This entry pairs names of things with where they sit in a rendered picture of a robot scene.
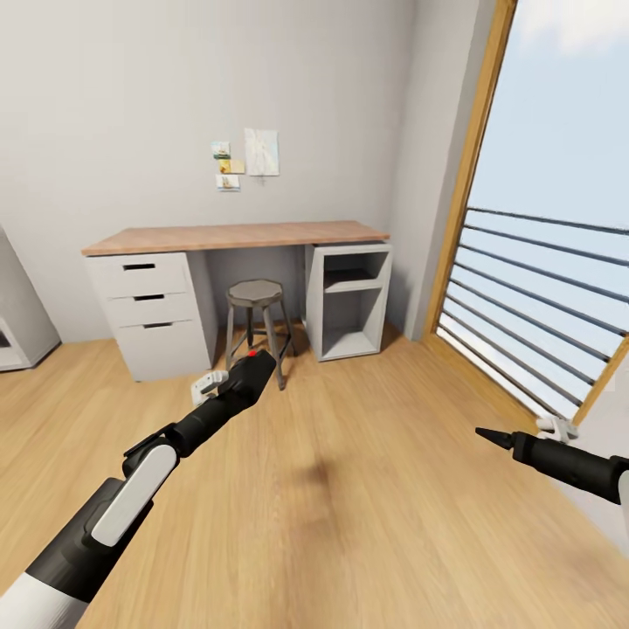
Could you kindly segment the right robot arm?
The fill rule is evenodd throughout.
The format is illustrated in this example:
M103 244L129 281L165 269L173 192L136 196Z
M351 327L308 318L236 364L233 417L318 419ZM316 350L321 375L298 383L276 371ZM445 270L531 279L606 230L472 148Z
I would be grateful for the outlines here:
M606 459L568 446L579 437L577 426L556 415L539 418L536 424L542 430L537 436L480 427L475 433L508 451L513 447L518 462L622 506L629 539L629 459L618 455Z

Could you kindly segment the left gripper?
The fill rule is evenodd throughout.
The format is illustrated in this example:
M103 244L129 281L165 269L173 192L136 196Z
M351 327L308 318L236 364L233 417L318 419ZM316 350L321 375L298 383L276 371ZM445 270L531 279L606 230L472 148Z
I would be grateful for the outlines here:
M234 391L228 389L222 394L218 394L213 399L208 399L190 413L197 418L206 430L206 440L224 426L230 418L241 413L245 408L242 399L247 395L251 385L247 384L241 389Z

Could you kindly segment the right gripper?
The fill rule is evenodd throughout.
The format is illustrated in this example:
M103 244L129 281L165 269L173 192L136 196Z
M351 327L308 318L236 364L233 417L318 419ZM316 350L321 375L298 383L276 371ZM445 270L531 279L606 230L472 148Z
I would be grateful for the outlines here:
M586 453L583 449L558 443L552 439L540 439L520 431L509 434L476 427L475 433L508 451L513 447L514 460L533 466L537 471L549 477L581 489L576 474L577 463L581 455Z

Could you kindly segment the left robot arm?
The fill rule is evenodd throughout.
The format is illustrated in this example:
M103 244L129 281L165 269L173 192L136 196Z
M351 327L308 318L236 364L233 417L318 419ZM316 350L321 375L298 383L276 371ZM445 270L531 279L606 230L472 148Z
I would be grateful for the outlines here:
M222 394L226 370L209 371L191 385L197 408L129 448L127 477L107 478L88 502L0 597L0 629L74 629L121 558L153 497L178 464L245 408L247 384Z

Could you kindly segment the digital camera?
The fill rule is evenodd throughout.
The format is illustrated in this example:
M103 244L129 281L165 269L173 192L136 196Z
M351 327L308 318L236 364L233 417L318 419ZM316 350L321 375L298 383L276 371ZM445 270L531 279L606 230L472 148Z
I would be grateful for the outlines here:
M216 390L217 394L222 394L228 389L237 391L247 384L251 389L241 400L244 408L254 406L263 393L263 390L276 368L277 362L266 349L254 352L246 358L242 358L232 365L229 370L229 378L220 384Z

